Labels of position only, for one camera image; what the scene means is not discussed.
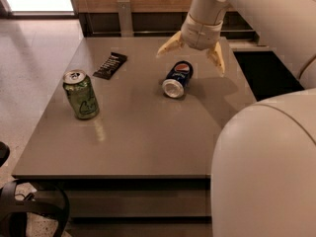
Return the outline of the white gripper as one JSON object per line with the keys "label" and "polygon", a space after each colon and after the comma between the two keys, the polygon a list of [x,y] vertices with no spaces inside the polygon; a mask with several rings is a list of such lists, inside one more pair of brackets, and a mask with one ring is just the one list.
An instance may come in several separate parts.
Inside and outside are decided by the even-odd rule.
{"label": "white gripper", "polygon": [[223,76],[225,74],[225,62],[221,45],[218,42],[222,25],[222,17],[216,18],[213,23],[201,23],[188,14],[181,26],[181,31],[177,31],[160,46],[157,56],[160,57],[170,51],[181,49],[184,43],[193,49],[208,49],[206,52],[207,58],[214,64],[218,74]]}

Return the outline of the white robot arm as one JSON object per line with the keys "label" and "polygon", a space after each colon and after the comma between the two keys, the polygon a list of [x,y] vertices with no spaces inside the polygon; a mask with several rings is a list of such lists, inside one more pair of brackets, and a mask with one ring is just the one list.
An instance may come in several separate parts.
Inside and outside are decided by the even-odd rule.
{"label": "white robot arm", "polygon": [[212,237],[316,237],[316,0],[193,0],[159,51],[188,45],[222,68],[227,7],[303,88],[253,104],[224,126],[211,164]]}

